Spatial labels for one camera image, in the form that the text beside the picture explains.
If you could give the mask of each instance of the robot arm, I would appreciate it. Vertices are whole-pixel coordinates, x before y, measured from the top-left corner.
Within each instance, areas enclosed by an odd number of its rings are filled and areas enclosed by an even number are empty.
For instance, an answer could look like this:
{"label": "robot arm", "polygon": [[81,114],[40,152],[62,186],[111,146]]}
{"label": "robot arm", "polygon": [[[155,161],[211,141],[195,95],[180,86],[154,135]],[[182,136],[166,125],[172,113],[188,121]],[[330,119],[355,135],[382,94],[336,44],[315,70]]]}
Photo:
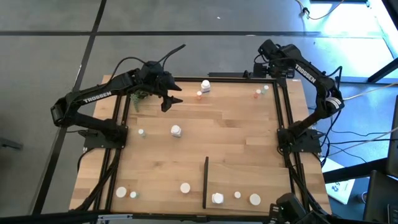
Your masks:
{"label": "robot arm", "polygon": [[163,71],[159,62],[147,62],[141,69],[117,75],[105,84],[66,94],[51,107],[53,122],[58,127],[77,125],[88,128],[88,132],[94,133],[94,136],[90,137],[92,141],[87,141],[88,136],[84,136],[85,147],[122,147],[126,142],[126,126],[117,125],[112,119],[96,119],[77,111],[79,107],[88,103],[114,95],[130,95],[137,90],[162,97],[163,112],[170,109],[172,104],[182,102],[180,99],[168,96],[168,90],[181,91],[181,88],[174,83],[173,76]]}
{"label": "robot arm", "polygon": [[335,81],[305,60],[295,45],[279,46],[271,40],[266,40],[258,52],[269,60],[267,71],[271,77],[280,78],[280,68],[294,68],[317,89],[315,111],[303,121],[297,121],[288,128],[284,139],[286,143],[294,144],[295,139],[305,133],[311,125],[344,108],[343,97]]}

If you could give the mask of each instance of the wooden table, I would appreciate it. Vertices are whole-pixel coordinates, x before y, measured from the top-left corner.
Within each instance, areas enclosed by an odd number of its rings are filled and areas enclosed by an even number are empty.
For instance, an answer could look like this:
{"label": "wooden table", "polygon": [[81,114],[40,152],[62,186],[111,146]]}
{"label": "wooden table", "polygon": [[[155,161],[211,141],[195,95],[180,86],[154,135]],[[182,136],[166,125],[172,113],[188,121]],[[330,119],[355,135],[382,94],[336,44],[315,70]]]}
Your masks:
{"label": "wooden table", "polygon": [[[308,116],[300,80],[287,80],[294,120]],[[208,156],[211,162],[226,166],[262,167],[278,169],[284,174],[283,158],[278,154],[278,128],[272,85],[265,95],[255,99],[253,93],[260,83],[212,83],[211,91],[196,99],[200,83],[178,82],[183,91],[169,95],[184,100],[161,112],[161,99],[150,96],[139,103],[139,113],[130,106],[127,125],[129,134],[121,154],[115,184],[139,193],[131,199],[113,197],[112,212],[170,213],[194,215],[267,215],[268,210],[247,211],[202,208],[203,164]],[[282,90],[280,102],[287,125]],[[94,117],[111,118],[116,97],[97,101]],[[171,136],[173,125],[182,128],[182,137]],[[146,137],[138,135],[144,129]],[[330,212],[328,196],[320,163],[312,154],[301,153],[309,191],[317,202]],[[95,149],[81,161],[70,208],[79,206],[98,181],[104,149]],[[183,194],[180,184],[188,182],[191,191]],[[274,185],[290,192],[289,179],[280,178]],[[108,187],[104,188],[101,206],[104,208]]]}

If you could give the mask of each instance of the white cap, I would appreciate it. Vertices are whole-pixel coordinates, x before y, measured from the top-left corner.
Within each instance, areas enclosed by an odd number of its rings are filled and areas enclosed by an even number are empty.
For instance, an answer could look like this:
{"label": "white cap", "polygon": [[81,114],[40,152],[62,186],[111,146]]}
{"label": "white cap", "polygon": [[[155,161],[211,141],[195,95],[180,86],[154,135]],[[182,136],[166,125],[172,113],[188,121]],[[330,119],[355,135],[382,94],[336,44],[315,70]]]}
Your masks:
{"label": "white cap", "polygon": [[180,186],[180,190],[181,190],[182,193],[187,194],[191,190],[191,186],[188,183],[183,183]]}
{"label": "white cap", "polygon": [[202,83],[201,83],[202,85],[203,85],[203,87],[205,87],[205,88],[207,88],[207,87],[209,87],[210,86],[210,82],[209,82],[209,80],[204,80]]}
{"label": "white cap", "polygon": [[130,197],[131,198],[136,198],[138,196],[137,192],[131,192]]}
{"label": "white cap", "polygon": [[224,195],[220,194],[220,193],[215,193],[211,196],[211,201],[213,203],[218,203],[221,204],[224,202]]}
{"label": "white cap", "polygon": [[234,196],[235,196],[235,198],[241,198],[241,193],[240,192],[235,192]]}
{"label": "white cap", "polygon": [[123,198],[124,196],[126,196],[126,194],[127,194],[127,189],[125,187],[119,187],[116,190],[116,196],[118,198]]}
{"label": "white cap", "polygon": [[178,134],[180,132],[181,128],[178,125],[173,125],[172,126],[172,134]]}
{"label": "white cap", "polygon": [[250,203],[252,204],[252,205],[259,205],[260,204],[260,202],[261,202],[261,198],[260,198],[260,196],[258,195],[258,194],[252,194],[252,195],[250,195]]}

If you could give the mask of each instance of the concrete floor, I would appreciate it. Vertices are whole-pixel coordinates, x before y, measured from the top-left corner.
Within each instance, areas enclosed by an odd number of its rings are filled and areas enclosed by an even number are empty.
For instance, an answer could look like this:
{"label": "concrete floor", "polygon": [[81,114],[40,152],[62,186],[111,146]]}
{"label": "concrete floor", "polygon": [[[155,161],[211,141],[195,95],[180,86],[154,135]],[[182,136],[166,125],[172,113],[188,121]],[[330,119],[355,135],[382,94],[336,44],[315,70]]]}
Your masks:
{"label": "concrete floor", "polygon": [[[100,2],[0,0],[0,33],[4,30],[88,31],[93,27]],[[309,0],[303,3],[310,5]],[[334,5],[312,4],[312,16],[322,15]],[[182,43],[187,47],[166,64],[166,69],[175,76],[251,70],[257,48],[268,38],[281,45],[295,44],[303,56],[321,70],[331,72],[342,65],[343,75],[354,77],[368,77],[392,60],[377,20],[364,4],[344,3],[319,21],[301,19],[297,15],[299,11],[294,0],[253,0],[250,4],[239,0],[108,1],[99,30],[307,31],[331,37],[97,37],[81,87],[98,84],[123,57],[158,59]],[[86,36],[0,36],[0,136],[24,144],[23,151],[0,150],[0,217],[29,212],[57,130],[49,108],[72,89],[87,41]],[[126,62],[119,71],[137,66],[136,62]],[[398,78],[397,73],[390,76]],[[378,86],[344,84],[341,90],[344,96],[351,96],[375,87]],[[304,88],[307,104],[313,106],[315,89],[308,82],[304,82]],[[397,93],[394,87],[347,101],[334,130],[359,133],[390,130]],[[82,113],[91,114],[93,108],[94,105],[88,105],[82,108]],[[320,121],[317,128],[325,131],[329,125],[326,119]],[[330,139],[337,142],[362,138],[331,133]],[[79,135],[67,135],[45,213],[68,209],[82,145],[83,138]],[[387,146],[387,142],[375,142],[349,152],[371,161],[385,157]],[[362,163],[344,153],[331,158],[344,166]]]}

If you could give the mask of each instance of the white bottle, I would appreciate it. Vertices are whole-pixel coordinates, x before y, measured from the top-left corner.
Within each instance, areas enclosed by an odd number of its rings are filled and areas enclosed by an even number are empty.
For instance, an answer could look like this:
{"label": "white bottle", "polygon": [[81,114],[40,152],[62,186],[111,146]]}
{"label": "white bottle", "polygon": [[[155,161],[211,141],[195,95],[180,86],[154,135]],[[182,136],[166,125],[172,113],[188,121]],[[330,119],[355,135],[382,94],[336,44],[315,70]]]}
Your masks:
{"label": "white bottle", "polygon": [[265,85],[264,88],[261,90],[262,94],[266,94],[266,92],[268,91],[269,86]]}
{"label": "white bottle", "polygon": [[137,192],[131,192],[130,193],[131,198],[138,198],[138,193]]}
{"label": "white bottle", "polygon": [[224,202],[224,195],[220,193],[215,193],[211,196],[211,201],[216,204],[221,204]]}
{"label": "white bottle", "polygon": [[182,193],[187,194],[189,191],[191,191],[191,186],[188,183],[183,183],[180,186],[180,190]]}
{"label": "white bottle", "polygon": [[139,134],[142,138],[145,137],[145,131],[144,131],[143,129],[139,129],[139,130],[138,130],[138,134]]}
{"label": "white bottle", "polygon": [[178,125],[172,126],[172,130],[171,130],[172,136],[181,137],[181,131],[182,130],[181,130],[180,126],[178,126]]}
{"label": "white bottle", "polygon": [[258,194],[252,194],[250,195],[249,201],[252,205],[257,206],[261,202],[261,198]]}
{"label": "white bottle", "polygon": [[206,92],[210,91],[210,82],[208,80],[204,80],[200,86],[201,86],[202,93],[206,93]]}
{"label": "white bottle", "polygon": [[125,187],[119,187],[116,190],[116,196],[118,198],[123,198],[124,196],[126,196],[126,194],[127,194],[127,189]]}

